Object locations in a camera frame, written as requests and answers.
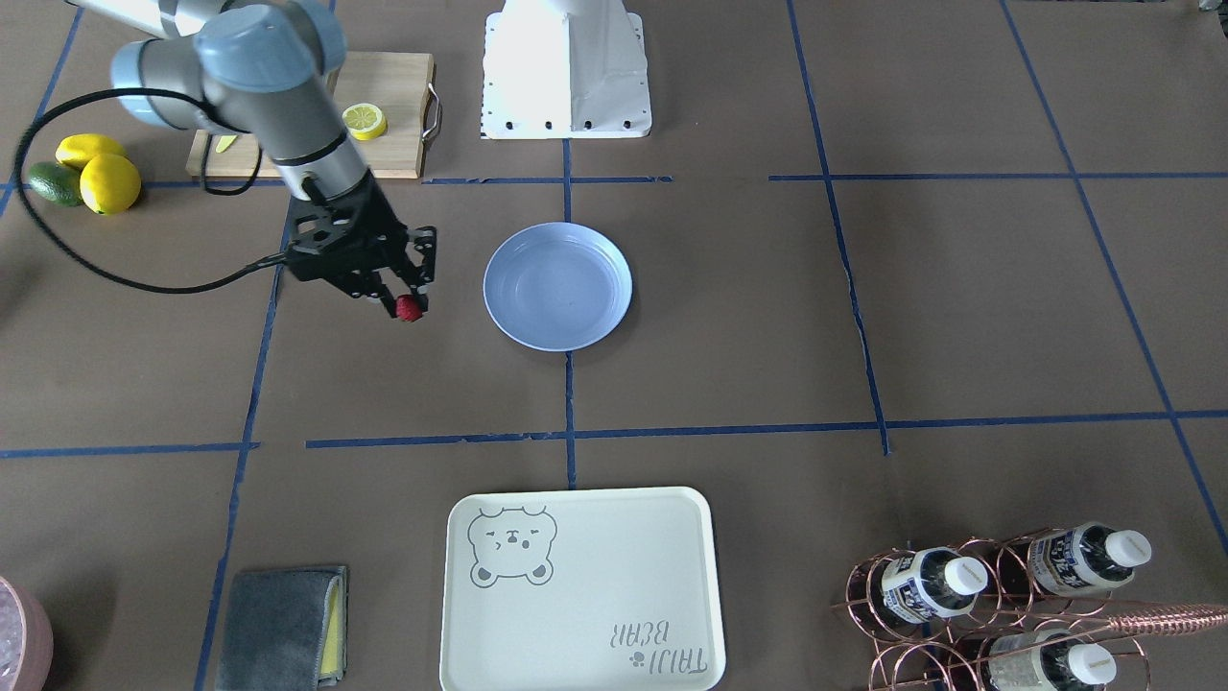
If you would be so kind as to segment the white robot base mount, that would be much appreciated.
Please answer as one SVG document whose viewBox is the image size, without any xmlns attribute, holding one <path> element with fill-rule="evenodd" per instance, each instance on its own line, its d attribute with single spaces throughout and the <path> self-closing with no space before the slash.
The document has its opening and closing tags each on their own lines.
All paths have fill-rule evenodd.
<svg viewBox="0 0 1228 691">
<path fill-rule="evenodd" d="M 650 136 L 640 14 L 623 1 L 506 1 L 484 28 L 480 136 Z"/>
</svg>

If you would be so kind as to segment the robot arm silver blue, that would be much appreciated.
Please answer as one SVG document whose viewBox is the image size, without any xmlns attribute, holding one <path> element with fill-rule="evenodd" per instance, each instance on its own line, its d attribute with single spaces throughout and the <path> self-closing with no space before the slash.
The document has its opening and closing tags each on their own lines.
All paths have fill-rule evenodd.
<svg viewBox="0 0 1228 691">
<path fill-rule="evenodd" d="M 181 131 L 253 135 L 289 187 L 295 279 L 376 299 L 391 318 L 427 311 L 436 231 L 402 225 L 325 76 L 343 66 L 341 22 L 317 1 L 86 1 L 145 32 L 111 61 L 128 113 Z"/>
</svg>

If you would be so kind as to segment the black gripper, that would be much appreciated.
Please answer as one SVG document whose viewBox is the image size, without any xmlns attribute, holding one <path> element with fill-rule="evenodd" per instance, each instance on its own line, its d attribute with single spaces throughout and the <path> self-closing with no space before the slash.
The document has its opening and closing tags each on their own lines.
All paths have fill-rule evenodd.
<svg viewBox="0 0 1228 691">
<path fill-rule="evenodd" d="M 381 303 L 391 318 L 402 318 L 382 270 L 411 288 L 418 309 L 426 309 L 436 274 L 437 227 L 408 230 L 395 218 L 386 193 L 372 174 L 336 196 L 325 196 L 319 177 L 301 183 L 307 200 L 293 200 L 293 233 L 286 245 L 286 268 L 301 281 L 324 280 L 354 298 Z"/>
</svg>

